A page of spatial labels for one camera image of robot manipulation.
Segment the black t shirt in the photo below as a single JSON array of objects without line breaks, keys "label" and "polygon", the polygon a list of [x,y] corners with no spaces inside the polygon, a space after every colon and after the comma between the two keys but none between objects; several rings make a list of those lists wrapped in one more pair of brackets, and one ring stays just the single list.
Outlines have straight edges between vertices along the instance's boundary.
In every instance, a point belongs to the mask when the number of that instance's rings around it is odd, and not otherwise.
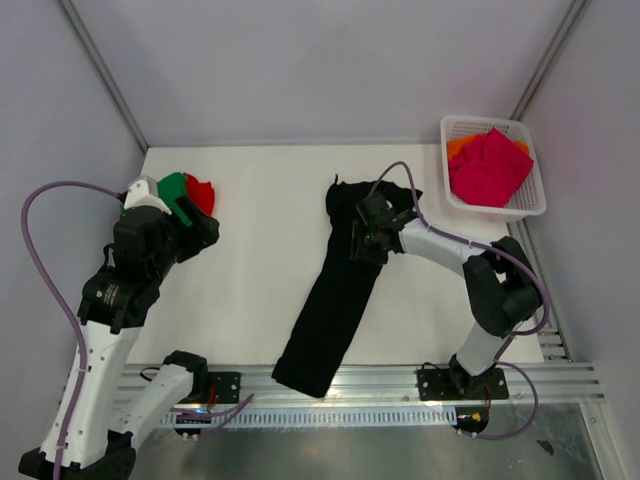
[{"label": "black t shirt", "polygon": [[380,265],[351,259],[355,205],[373,188],[371,182],[335,183],[325,196],[330,233],[322,270],[313,284],[272,371],[279,384],[322,398],[326,395],[355,336]]}]

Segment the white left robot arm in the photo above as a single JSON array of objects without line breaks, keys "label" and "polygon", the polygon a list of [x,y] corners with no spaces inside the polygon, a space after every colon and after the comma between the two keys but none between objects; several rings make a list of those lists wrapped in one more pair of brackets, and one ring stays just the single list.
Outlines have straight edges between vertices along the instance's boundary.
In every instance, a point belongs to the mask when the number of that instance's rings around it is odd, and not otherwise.
[{"label": "white left robot arm", "polygon": [[158,378],[122,413],[112,412],[130,351],[169,271],[219,239],[215,192],[210,183],[175,172],[160,181],[142,175],[114,193],[121,211],[112,240],[73,312],[29,231],[29,209],[48,189],[37,189],[24,202],[21,229],[37,270],[71,322],[77,347],[55,421],[43,443],[22,455],[18,470],[34,479],[127,479],[155,424],[179,401],[203,399],[210,387],[206,359],[174,351]]}]

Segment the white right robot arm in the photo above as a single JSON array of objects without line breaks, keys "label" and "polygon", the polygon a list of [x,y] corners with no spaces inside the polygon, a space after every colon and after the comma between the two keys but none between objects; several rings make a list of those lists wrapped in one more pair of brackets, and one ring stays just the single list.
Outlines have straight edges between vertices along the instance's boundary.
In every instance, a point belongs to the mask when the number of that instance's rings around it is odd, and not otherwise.
[{"label": "white right robot arm", "polygon": [[429,225],[416,207],[400,210],[375,192],[355,206],[351,259],[384,265],[390,253],[436,263],[464,279],[474,318],[448,365],[447,383],[459,397],[484,393],[516,328],[545,305],[542,284],[520,244],[506,236],[491,244]]}]

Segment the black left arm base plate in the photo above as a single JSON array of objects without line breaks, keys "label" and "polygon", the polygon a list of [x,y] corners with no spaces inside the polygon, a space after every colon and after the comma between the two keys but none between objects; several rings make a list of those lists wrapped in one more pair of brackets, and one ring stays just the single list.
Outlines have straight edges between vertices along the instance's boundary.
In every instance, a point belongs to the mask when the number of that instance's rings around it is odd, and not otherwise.
[{"label": "black left arm base plate", "polygon": [[188,403],[206,405],[234,405],[240,401],[241,373],[237,371],[209,371],[195,376]]}]

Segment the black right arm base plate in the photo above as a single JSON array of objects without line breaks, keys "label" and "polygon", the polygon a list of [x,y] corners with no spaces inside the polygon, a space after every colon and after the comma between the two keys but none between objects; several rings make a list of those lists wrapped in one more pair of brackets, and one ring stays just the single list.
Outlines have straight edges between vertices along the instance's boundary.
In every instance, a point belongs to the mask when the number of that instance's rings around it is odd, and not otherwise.
[{"label": "black right arm base plate", "polygon": [[416,370],[416,382],[422,401],[506,400],[510,397],[504,371],[496,367],[471,376],[457,364],[436,366],[425,362]]}]

